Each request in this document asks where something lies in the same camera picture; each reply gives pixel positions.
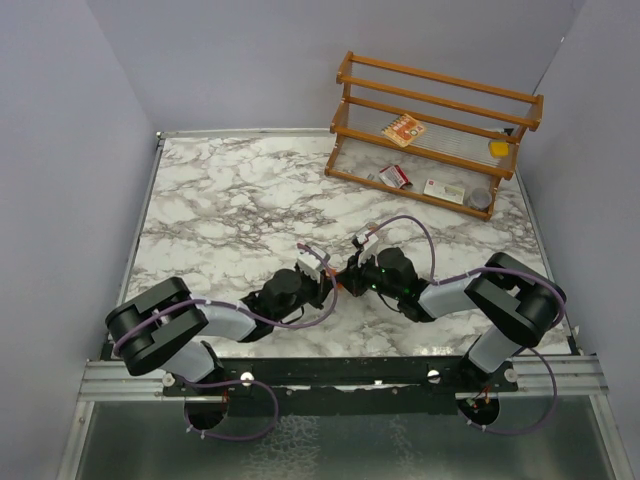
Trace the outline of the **orange pill organizer box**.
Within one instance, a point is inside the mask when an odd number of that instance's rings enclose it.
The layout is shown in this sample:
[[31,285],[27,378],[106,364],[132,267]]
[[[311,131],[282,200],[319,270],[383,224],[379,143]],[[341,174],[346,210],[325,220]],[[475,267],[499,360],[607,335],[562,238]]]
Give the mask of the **orange pill organizer box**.
[[327,270],[327,275],[332,276],[335,279],[336,288],[338,291],[343,290],[343,285],[340,283],[339,271],[333,267],[329,267]]

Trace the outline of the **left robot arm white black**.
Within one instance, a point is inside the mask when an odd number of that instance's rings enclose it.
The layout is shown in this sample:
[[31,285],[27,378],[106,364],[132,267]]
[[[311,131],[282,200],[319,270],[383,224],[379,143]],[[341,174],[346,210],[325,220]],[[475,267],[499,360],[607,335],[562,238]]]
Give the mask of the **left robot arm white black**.
[[130,375],[161,369],[186,378],[195,392],[206,395],[220,385],[221,371],[213,348],[197,342],[197,336],[252,343],[277,328],[302,329],[289,316],[306,306],[322,309],[336,286],[334,270],[303,260],[235,303],[195,296],[183,279],[171,277],[113,309],[105,325],[113,354]]

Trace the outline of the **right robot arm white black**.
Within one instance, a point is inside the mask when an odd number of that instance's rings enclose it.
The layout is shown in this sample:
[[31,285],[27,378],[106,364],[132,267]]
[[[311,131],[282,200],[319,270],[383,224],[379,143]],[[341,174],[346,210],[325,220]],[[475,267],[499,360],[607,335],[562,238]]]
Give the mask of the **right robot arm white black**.
[[566,307],[558,285],[504,252],[467,273],[429,281],[401,249],[387,248],[364,262],[352,256],[337,281],[354,297],[373,291],[395,300],[396,310],[415,323],[473,309],[484,313],[491,326],[459,363],[461,383],[472,391],[491,384],[506,360],[537,347]]

